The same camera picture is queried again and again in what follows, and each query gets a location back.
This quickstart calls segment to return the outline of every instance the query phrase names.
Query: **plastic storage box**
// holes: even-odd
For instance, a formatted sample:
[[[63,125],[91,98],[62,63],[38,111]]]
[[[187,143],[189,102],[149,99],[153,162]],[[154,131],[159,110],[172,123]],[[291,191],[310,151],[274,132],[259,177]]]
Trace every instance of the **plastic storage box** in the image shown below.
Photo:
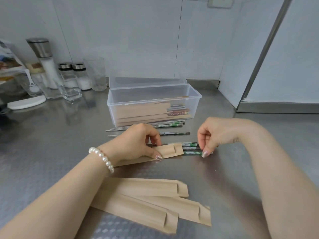
[[[116,127],[194,118],[202,97],[186,79],[110,77],[107,105]]]

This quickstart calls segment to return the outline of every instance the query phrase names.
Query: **stainless steel countertop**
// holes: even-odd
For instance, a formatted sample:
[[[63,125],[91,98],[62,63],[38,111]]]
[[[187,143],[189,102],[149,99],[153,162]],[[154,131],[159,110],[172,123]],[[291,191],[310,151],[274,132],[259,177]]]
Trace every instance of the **stainless steel countertop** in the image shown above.
[[[182,128],[160,129],[191,134],[165,136],[162,142],[195,141],[198,127],[208,116],[233,117],[233,107],[217,90],[199,92],[203,97],[194,119],[187,120]],[[34,108],[11,112],[7,120],[1,120],[0,227],[70,171],[87,155],[90,147],[108,141],[108,134],[120,133],[105,132],[113,127],[106,104],[107,91],[83,94],[72,104],[63,99],[46,101]],[[296,151],[300,143],[297,134],[301,134],[302,151],[307,156],[299,158],[298,153],[293,153],[292,157],[319,184],[319,142],[315,138],[319,131],[318,116],[296,115],[290,120],[280,115],[248,116],[279,136],[286,149]],[[185,182],[189,199],[211,208],[213,226],[180,219],[177,234],[166,235],[90,208],[76,238],[270,238],[257,181],[248,153],[241,144],[220,146],[205,159],[183,156],[117,168],[114,176]]]

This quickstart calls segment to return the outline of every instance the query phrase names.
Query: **glass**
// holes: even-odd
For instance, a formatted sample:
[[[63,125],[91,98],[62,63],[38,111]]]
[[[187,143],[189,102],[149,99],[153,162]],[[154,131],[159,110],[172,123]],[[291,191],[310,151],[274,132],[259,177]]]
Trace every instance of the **glass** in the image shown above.
[[[107,88],[107,79],[105,72],[104,58],[98,56],[89,56],[83,59],[86,72],[91,79],[92,89],[102,91]]]
[[[51,89],[48,86],[48,80],[45,73],[31,74],[34,83],[43,91],[47,99],[56,99],[61,97],[58,89]]]
[[[54,80],[58,86],[62,97],[68,101],[74,101],[82,97],[81,89],[79,88],[77,76],[75,75],[60,75],[59,80]]]
[[[43,95],[42,90],[33,83],[31,78],[29,79],[25,72],[19,73],[14,76],[16,81],[22,86],[22,88],[29,94],[29,96],[41,96]]]

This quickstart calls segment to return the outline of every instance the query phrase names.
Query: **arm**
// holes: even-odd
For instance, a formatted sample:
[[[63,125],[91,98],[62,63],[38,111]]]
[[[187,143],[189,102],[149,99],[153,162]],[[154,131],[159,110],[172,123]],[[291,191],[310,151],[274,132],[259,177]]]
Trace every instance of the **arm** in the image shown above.
[[[153,144],[161,145],[156,129],[146,124],[133,125],[98,148],[113,165],[122,159],[143,155],[161,160],[156,150],[145,145],[149,137]],[[109,174],[102,159],[90,153],[9,221],[0,230],[0,238],[74,238],[104,177]]]
[[[318,238],[318,189],[267,130],[249,120],[208,118],[198,141],[203,156],[220,144],[239,141],[245,146],[273,239]]]

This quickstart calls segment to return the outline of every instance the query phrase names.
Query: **plastic container lid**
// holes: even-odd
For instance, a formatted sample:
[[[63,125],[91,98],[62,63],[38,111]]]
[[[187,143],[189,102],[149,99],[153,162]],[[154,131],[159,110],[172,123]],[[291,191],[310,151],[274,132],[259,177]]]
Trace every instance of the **plastic container lid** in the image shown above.
[[[130,78],[110,77],[110,89],[131,89],[143,87],[160,87],[187,84],[184,78]]]

